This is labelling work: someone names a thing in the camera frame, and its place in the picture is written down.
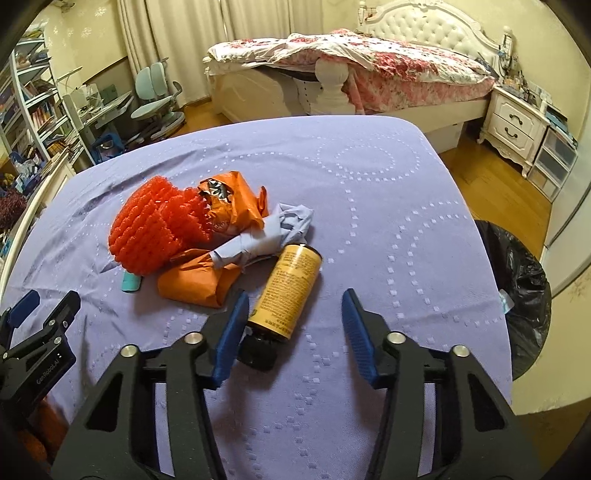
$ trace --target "nightstand drawer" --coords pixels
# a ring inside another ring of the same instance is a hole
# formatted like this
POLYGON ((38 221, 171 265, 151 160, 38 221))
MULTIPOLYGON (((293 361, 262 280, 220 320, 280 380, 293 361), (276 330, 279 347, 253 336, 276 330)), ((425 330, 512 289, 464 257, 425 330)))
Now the nightstand drawer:
POLYGON ((500 96, 498 99, 495 113, 530 138, 535 137, 541 125, 539 119, 532 117, 532 115, 525 109, 520 108, 514 102, 511 102, 503 96, 500 96))
POLYGON ((523 158, 528 157, 534 145, 530 137, 498 115, 492 116, 489 132, 523 158))

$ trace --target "black can cap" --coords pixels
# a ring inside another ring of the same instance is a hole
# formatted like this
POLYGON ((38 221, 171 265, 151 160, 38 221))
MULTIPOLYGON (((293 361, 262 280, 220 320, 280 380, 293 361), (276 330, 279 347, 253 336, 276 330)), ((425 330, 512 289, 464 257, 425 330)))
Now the black can cap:
POLYGON ((246 335, 238 349, 238 360, 261 372, 268 372, 277 360, 277 344, 256 335, 246 335))

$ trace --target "teal plastic object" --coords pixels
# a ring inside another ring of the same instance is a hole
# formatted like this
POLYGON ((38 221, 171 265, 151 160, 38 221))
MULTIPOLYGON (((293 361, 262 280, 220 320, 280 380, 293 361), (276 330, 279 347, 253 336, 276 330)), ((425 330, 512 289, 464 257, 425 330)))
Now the teal plastic object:
POLYGON ((138 291, 139 286, 142 283, 142 278, 143 277, 125 271, 125 274, 123 275, 123 282, 121 282, 121 290, 130 293, 138 291))

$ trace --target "yellow cylindrical can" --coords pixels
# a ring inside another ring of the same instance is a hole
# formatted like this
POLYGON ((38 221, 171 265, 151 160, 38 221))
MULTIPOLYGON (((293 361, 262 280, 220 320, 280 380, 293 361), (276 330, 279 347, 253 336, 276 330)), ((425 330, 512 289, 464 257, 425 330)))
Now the yellow cylindrical can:
POLYGON ((265 290, 248 319, 286 339, 291 338, 300 313, 314 286, 322 256, 308 245, 287 245, 265 290))
POLYGON ((238 349, 243 364, 263 372, 273 368, 278 348, 290 339, 321 264, 322 256, 308 245, 283 249, 248 319, 252 333, 238 349))

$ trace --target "white tufted headboard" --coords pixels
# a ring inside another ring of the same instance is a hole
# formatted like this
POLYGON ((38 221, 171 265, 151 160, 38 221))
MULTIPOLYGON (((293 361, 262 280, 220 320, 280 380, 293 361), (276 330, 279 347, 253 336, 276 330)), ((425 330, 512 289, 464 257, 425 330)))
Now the white tufted headboard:
MULTIPOLYGON (((467 55, 478 54, 499 72, 499 45, 485 37, 480 24, 442 0, 395 0, 369 9, 359 2, 359 30, 379 38, 442 47, 467 55)), ((511 29, 505 27, 505 47, 511 55, 511 29)))

